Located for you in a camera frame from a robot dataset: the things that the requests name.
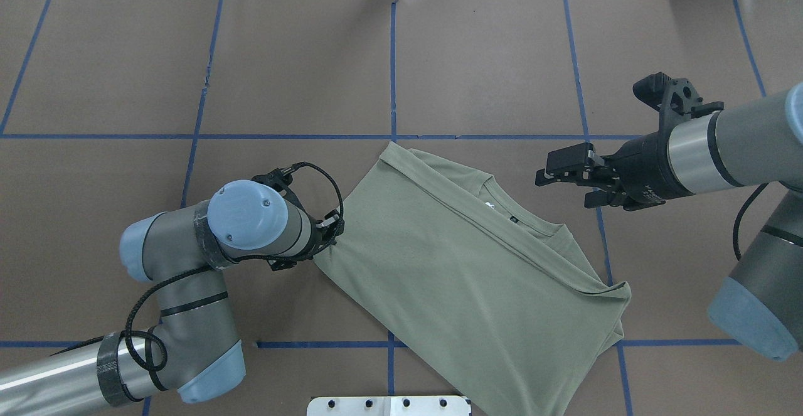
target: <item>folded shirt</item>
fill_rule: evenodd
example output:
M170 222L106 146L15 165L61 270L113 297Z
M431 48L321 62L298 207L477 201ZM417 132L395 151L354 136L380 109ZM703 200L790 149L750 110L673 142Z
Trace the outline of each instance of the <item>folded shirt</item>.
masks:
M627 282L490 174L389 144L344 208L318 267L489 416L563 414L623 337Z

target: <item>robotic arm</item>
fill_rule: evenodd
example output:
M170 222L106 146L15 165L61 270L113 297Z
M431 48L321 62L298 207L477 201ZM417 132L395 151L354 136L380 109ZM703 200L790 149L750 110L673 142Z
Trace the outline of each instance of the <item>robotic arm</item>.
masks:
M585 142L548 154L536 185L594 187L585 207L642 210L666 200L779 181L786 197L708 308L714 324L783 361L803 348L803 83L735 109L703 104L691 82L664 73L633 85L659 111L659 130L611 156Z
M339 210L324 221L312 219L289 188L303 167L324 174L338 194ZM229 182L210 200L131 225L120 239L120 258L133 278L159 284L135 305L125 330L0 373L0 413L87 414L170 388L188 403L232 390L245 365L220 271L245 259L282 270L312 258L343 232L342 213L335 181L301 162ZM153 293L161 323L132 330Z

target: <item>blue plastic cover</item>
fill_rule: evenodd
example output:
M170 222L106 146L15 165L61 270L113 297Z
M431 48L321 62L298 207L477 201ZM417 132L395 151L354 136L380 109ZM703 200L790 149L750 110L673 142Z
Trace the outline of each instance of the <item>blue plastic cover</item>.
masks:
M287 227L284 198L273 188L246 179L218 190L206 213L218 241L238 250L266 247Z
M178 388L178 393L186 403L208 401L233 390L244 376L246 363L243 359L243 341L237 341L209 367Z
M120 236L120 261L129 270L131 278L141 281L152 281L146 274L146 268L142 264L142 249L146 245L146 236L151 225L158 216L166 212L158 213L151 218L140 220L130 225Z
M730 277L708 307L708 318L733 339L771 360L785 361L797 352L792 333L765 304Z
M786 95L786 119L792 132L803 144L803 82L794 85Z

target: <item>blue joint cap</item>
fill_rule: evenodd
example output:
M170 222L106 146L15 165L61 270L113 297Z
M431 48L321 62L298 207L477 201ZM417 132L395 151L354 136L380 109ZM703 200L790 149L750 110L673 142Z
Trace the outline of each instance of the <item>blue joint cap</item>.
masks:
M794 85L786 95L786 121L803 144L803 82Z
M785 361L797 342L781 321L737 280L726 278L708 307L714 325L771 360Z
M218 241L238 250L258 250L279 238L287 227L287 203L276 190L258 182L229 182L206 210Z
M178 393L184 403L205 402L233 390L244 376L243 341L237 341L209 367L178 388Z
M120 236L120 261L129 270L131 278L137 281L152 281L142 263L142 249L146 246L146 237L151 225L163 213L166 212L160 212L151 218L146 218L130 225Z

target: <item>green fabric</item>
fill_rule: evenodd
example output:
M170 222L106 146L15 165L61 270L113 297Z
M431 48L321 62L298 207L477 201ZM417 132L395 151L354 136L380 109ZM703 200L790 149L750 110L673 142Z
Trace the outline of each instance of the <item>green fabric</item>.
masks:
M622 339L628 284L490 174L390 144L345 219L318 267L489 416L564 413Z

